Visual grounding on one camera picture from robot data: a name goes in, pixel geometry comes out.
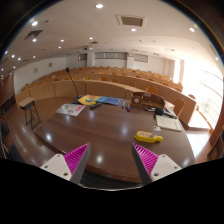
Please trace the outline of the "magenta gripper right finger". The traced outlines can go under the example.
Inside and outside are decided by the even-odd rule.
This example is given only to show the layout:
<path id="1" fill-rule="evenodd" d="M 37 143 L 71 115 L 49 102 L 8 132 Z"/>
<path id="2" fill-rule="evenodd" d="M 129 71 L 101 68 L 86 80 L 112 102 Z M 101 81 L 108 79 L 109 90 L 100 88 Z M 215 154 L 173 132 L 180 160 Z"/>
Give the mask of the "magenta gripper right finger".
<path id="1" fill-rule="evenodd" d="M 135 143 L 132 144 L 131 152 L 143 185 L 181 170 L 181 167 L 166 154 L 157 155 Z"/>

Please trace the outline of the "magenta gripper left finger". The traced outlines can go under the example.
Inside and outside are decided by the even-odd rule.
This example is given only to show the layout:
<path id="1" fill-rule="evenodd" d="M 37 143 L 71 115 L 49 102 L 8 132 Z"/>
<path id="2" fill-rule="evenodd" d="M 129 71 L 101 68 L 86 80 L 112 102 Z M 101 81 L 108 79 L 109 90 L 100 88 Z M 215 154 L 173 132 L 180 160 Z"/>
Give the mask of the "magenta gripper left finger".
<path id="1" fill-rule="evenodd" d="M 91 153 L 90 144 L 84 144 L 72 151 L 55 154 L 41 169 L 72 183 L 79 184 Z"/>

